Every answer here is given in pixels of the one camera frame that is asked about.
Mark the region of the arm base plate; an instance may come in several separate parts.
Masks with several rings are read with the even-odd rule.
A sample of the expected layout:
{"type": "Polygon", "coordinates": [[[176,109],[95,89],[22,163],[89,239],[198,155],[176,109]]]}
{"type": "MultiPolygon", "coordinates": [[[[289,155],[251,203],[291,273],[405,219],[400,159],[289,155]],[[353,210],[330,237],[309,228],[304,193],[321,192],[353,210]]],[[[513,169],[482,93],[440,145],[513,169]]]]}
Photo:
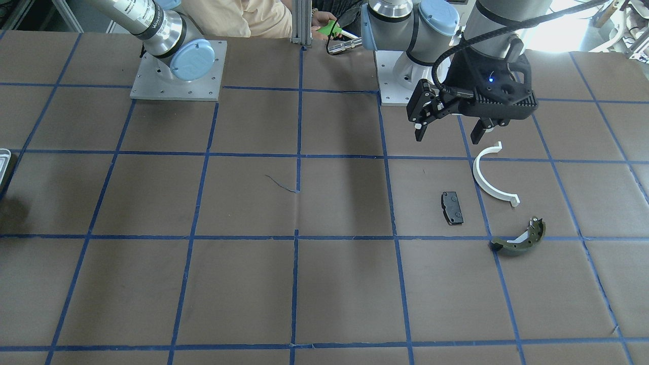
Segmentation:
{"type": "Polygon", "coordinates": [[[384,106],[407,106],[417,83],[432,80],[432,68],[413,62],[406,52],[376,51],[375,61],[384,106]]]}
{"type": "Polygon", "coordinates": [[[194,40],[189,43],[197,52],[190,56],[188,47],[180,51],[180,60],[168,67],[162,60],[144,53],[141,58],[136,78],[132,85],[130,97],[149,101],[210,101],[216,102],[220,97],[221,81],[228,43],[225,40],[194,40]],[[206,60],[211,55],[213,62],[205,74],[195,80],[199,70],[190,65],[197,60],[206,60]]]}

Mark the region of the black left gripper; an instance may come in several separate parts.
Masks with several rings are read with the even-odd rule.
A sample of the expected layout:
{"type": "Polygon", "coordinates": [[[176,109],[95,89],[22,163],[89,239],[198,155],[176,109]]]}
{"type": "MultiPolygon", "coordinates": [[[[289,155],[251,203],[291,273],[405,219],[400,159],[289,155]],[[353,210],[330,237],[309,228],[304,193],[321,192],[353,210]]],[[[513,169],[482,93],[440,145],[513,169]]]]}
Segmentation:
{"type": "MultiPolygon", "coordinates": [[[[463,114],[470,116],[469,110],[476,108],[475,104],[482,100],[487,101],[487,96],[473,91],[473,95],[454,96],[441,92],[436,94],[432,82],[420,79],[415,86],[412,97],[406,107],[408,120],[415,125],[415,139],[421,142],[429,124],[442,119],[448,114],[463,114]]],[[[493,129],[491,118],[479,118],[471,132],[472,144],[478,145],[484,134],[493,129]]]]}

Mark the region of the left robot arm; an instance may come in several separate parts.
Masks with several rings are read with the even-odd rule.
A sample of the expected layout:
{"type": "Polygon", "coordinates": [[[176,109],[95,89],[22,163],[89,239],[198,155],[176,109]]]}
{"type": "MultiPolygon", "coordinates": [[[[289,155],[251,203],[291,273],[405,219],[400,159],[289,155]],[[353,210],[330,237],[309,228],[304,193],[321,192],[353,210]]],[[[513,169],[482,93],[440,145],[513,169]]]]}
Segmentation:
{"type": "Polygon", "coordinates": [[[407,81],[407,118],[417,141],[433,121],[461,114],[478,118],[471,133],[477,144],[490,129],[538,109],[521,31],[549,7],[550,1],[477,1],[452,49],[460,16],[449,2],[369,1],[360,10],[362,42],[373,51],[401,51],[408,64],[430,69],[407,81]]]}

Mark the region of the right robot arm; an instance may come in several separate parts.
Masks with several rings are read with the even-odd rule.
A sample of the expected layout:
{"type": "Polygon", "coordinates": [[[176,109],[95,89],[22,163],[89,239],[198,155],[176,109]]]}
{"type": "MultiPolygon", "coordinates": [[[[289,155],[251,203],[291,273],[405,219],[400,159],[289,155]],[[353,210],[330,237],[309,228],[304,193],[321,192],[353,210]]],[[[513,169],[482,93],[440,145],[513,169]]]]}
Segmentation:
{"type": "MultiPolygon", "coordinates": [[[[311,1],[93,1],[93,7],[134,35],[143,46],[130,92],[132,99],[211,101],[220,98],[227,43],[220,35],[264,35],[304,47],[314,45],[315,26],[336,34],[343,18],[319,16],[311,1]]],[[[332,55],[363,47],[376,56],[383,104],[404,106],[415,99],[416,82],[444,77],[424,65],[459,38],[463,16],[446,1],[362,1],[362,35],[326,46],[332,55]]]]}

